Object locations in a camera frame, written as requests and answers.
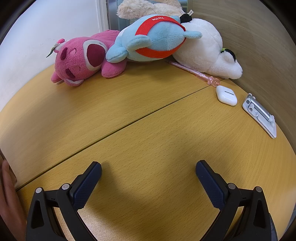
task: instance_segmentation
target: plush toy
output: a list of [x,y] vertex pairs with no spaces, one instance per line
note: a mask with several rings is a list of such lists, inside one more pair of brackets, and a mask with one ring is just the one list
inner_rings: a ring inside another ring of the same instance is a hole
[[152,4],[146,0],[123,0],[118,6],[117,15],[123,19],[134,19],[150,14],[178,16],[184,12],[178,0],[156,0]]
[[201,39],[188,39],[173,54],[182,65],[206,72],[210,75],[228,79],[238,79],[242,76],[242,67],[237,62],[235,54],[223,48],[222,38],[217,29],[209,22],[194,18],[182,23],[187,31],[198,30]]
[[126,67],[126,60],[112,64],[105,59],[118,34],[119,31],[106,30],[91,37],[69,41],[60,39],[51,51],[57,53],[51,81],[57,83],[63,80],[67,85],[79,86],[100,69],[106,78],[121,74]]
[[110,63],[125,58],[139,62],[158,60],[176,52],[186,38],[201,36],[198,31],[186,31],[179,17],[152,14],[127,27],[108,50],[106,59]]

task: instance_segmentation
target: pink pen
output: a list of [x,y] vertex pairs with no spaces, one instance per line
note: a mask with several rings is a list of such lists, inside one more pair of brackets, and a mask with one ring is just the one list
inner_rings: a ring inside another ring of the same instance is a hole
[[171,65],[173,65],[173,66],[176,66],[176,67],[178,67],[180,69],[186,70],[189,73],[192,73],[193,75],[195,75],[196,77],[200,78],[204,82],[207,82],[208,85],[212,85],[214,87],[217,87],[218,85],[220,85],[220,80],[217,79],[217,78],[214,78],[213,76],[208,77],[205,74],[202,74],[202,73],[200,73],[200,72],[198,72],[196,70],[187,68],[184,65],[179,64],[179,63],[176,63],[176,62],[173,62],[173,61],[168,61],[168,63],[171,64]]

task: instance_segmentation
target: pink plush toy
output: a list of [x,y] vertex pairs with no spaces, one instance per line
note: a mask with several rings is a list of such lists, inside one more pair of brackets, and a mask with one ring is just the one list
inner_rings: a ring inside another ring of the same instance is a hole
[[118,34],[119,31],[106,30],[91,37],[79,37],[69,41],[60,39],[51,51],[57,53],[51,81],[65,81],[70,86],[79,86],[100,69],[105,78],[121,74],[126,67],[126,60],[112,64],[105,59]]

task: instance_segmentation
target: wooden desk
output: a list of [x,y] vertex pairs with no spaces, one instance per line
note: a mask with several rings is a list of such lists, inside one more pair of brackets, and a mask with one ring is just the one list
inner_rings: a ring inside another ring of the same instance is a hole
[[51,83],[53,70],[51,66],[29,81],[0,112],[0,147],[17,176],[17,186],[207,87],[164,61],[128,63],[122,75],[105,79],[97,73],[78,88]]
[[280,128],[271,139],[242,109],[247,93],[223,85],[236,93],[235,107],[209,86],[150,114],[23,187],[26,212],[37,187],[59,188],[99,161],[102,177],[79,211],[98,240],[200,240],[218,214],[195,175],[205,159],[226,182],[263,188],[281,237],[296,201],[296,156]]

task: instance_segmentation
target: human hand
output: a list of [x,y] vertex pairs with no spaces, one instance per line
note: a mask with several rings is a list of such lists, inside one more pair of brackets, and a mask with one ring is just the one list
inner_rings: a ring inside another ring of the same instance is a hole
[[9,173],[9,164],[4,160],[3,184],[0,185],[0,215],[16,240],[25,241],[26,218]]

